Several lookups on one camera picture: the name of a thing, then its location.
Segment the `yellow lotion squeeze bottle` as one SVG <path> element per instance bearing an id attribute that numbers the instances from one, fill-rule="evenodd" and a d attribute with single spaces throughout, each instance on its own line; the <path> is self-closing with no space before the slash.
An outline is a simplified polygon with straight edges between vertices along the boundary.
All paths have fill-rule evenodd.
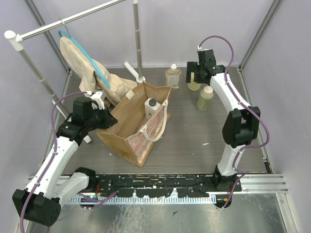
<path id="1" fill-rule="evenodd" d="M 194 81 L 194 72 L 192 72 L 190 74 L 190 83 L 188 83 L 188 89 L 190 91 L 197 91 L 201 88 L 201 84 L 200 83 L 196 83 Z"/>

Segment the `brown canvas tote bag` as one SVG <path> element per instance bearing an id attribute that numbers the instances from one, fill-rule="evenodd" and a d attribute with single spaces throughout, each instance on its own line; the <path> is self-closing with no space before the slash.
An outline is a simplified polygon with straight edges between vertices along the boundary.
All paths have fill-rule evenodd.
<path id="1" fill-rule="evenodd" d="M 97 136 L 119 157 L 142 167 L 154 143 L 163 135 L 170 118 L 168 105 L 172 89 L 141 83 L 129 91 L 111 114 L 118 123 Z M 160 106 L 146 118 L 145 102 L 155 99 Z"/>

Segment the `green bottle wooden cap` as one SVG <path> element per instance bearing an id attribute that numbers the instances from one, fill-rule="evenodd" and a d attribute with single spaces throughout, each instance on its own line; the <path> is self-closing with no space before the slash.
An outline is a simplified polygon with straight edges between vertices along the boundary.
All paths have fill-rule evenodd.
<path id="1" fill-rule="evenodd" d="M 210 86 L 205 86 L 201 91 L 197 101 L 197 108 L 200 111 L 206 111 L 213 98 L 213 89 Z"/>

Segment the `white bottle black cap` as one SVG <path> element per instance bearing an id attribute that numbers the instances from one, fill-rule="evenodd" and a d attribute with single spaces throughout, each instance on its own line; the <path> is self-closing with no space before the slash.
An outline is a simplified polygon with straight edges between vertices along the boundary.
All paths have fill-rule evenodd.
<path id="1" fill-rule="evenodd" d="M 155 112 L 158 110 L 160 106 L 161 104 L 157 102 L 155 99 L 148 98 L 144 103 L 146 119 L 149 120 L 155 114 Z"/>

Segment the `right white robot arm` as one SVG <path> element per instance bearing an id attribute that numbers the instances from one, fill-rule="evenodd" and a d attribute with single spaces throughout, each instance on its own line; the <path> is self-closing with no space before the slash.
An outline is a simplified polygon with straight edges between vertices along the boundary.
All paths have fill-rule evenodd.
<path id="1" fill-rule="evenodd" d="M 225 66 L 216 64 L 213 50 L 199 48 L 197 53 L 198 61 L 187 63 L 186 82 L 207 84 L 227 111 L 222 129 L 225 149 L 211 181 L 215 189 L 225 191 L 237 178 L 236 167 L 245 147 L 258 136 L 260 109 L 243 99 Z"/>

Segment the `clear amber soap bottle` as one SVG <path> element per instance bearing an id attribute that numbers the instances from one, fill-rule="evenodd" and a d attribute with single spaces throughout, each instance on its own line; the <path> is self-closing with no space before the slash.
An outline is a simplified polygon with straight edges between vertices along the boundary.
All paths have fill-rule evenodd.
<path id="1" fill-rule="evenodd" d="M 172 64 L 170 68 L 165 71 L 165 85 L 172 89 L 178 89 L 180 83 L 181 70 L 176 64 Z"/>

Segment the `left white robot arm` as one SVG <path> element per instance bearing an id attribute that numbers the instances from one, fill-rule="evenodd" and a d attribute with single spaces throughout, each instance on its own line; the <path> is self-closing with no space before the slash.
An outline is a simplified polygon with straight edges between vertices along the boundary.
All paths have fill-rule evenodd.
<path id="1" fill-rule="evenodd" d="M 96 172 L 80 167 L 60 186 L 60 178 L 71 156 L 90 131 L 108 129 L 118 121 L 111 115 L 99 93 L 77 97 L 72 113 L 54 129 L 54 145 L 35 177 L 23 189 L 16 189 L 12 200 L 21 220 L 52 226 L 61 208 L 82 190 L 97 188 Z"/>

